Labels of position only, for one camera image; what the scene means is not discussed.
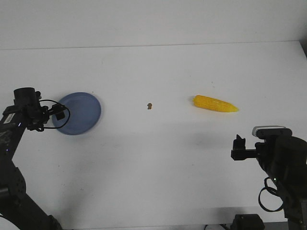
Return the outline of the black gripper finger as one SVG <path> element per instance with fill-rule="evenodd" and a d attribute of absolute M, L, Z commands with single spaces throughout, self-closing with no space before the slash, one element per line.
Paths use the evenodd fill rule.
<path fill-rule="evenodd" d="M 233 150 L 245 150 L 246 149 L 246 139 L 242 138 L 240 135 L 236 135 L 233 141 Z"/>
<path fill-rule="evenodd" d="M 65 118 L 64 111 L 66 110 L 65 106 L 62 104 L 54 104 L 51 107 L 51 114 L 56 117 L 57 120 L 62 120 Z"/>

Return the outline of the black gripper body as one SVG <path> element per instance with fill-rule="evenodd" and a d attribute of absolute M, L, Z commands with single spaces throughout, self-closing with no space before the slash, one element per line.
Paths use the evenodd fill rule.
<path fill-rule="evenodd" d="M 51 108 L 47 106 L 40 107 L 40 120 L 49 120 L 50 116 L 55 115 L 60 112 L 59 105 L 53 105 Z"/>
<path fill-rule="evenodd" d="M 257 158 L 258 154 L 255 149 L 235 149 L 231 150 L 231 158 L 233 160 L 246 160 Z"/>

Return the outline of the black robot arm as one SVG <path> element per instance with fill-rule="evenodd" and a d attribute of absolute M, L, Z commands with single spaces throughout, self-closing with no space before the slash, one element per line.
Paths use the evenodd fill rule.
<path fill-rule="evenodd" d="M 0 120 L 0 216 L 20 230 L 60 230 L 26 193 L 26 182 L 13 157 L 26 129 L 42 132 L 54 111 L 40 104 L 41 93 L 26 87 L 14 90 L 14 104 Z"/>
<path fill-rule="evenodd" d="M 233 141 L 231 157 L 235 161 L 255 158 L 276 186 L 290 230 L 307 228 L 307 143 L 286 135 L 271 135 L 246 149 L 245 139 Z"/>

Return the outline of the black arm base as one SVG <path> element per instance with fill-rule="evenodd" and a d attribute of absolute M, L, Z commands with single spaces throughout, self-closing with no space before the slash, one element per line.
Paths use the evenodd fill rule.
<path fill-rule="evenodd" d="M 231 230 L 264 230 L 265 226 L 258 214 L 237 214 L 230 226 Z"/>

